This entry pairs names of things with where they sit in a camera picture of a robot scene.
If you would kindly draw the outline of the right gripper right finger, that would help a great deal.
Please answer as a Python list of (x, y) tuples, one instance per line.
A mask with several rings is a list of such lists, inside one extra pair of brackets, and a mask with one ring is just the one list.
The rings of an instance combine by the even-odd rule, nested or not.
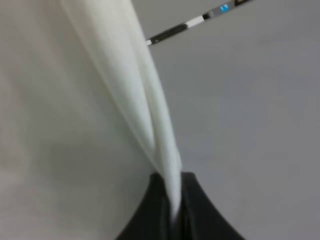
[(178, 240), (244, 240), (211, 202), (193, 172), (181, 173)]

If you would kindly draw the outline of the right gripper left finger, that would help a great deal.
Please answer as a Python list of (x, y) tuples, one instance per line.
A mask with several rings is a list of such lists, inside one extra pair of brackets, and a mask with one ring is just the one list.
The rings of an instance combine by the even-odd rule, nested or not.
[(174, 240), (174, 230), (164, 180), (160, 174), (153, 173), (141, 203), (117, 239)]

